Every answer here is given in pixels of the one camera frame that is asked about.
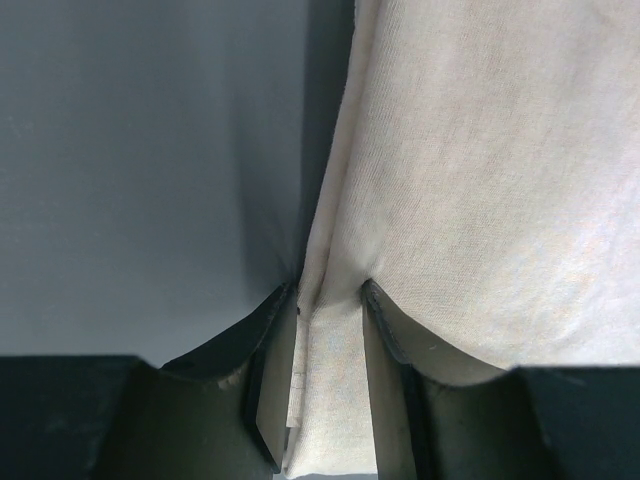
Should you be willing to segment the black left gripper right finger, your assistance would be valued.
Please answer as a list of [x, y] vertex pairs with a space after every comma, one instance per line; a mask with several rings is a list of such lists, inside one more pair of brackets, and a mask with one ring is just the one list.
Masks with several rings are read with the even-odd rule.
[[382, 479], [635, 479], [639, 371], [501, 370], [361, 289], [377, 473]]

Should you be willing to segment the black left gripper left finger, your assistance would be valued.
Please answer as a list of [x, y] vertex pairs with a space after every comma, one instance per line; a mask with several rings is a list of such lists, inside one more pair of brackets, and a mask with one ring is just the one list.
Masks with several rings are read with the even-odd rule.
[[296, 291], [156, 368], [136, 356], [5, 356], [5, 479], [270, 479], [281, 471]]

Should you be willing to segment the beige t shirt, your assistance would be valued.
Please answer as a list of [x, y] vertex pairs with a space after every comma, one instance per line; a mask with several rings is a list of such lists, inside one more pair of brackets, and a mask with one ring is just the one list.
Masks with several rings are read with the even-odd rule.
[[285, 473], [376, 468], [359, 290], [495, 366], [639, 360], [639, 5], [359, 1]]

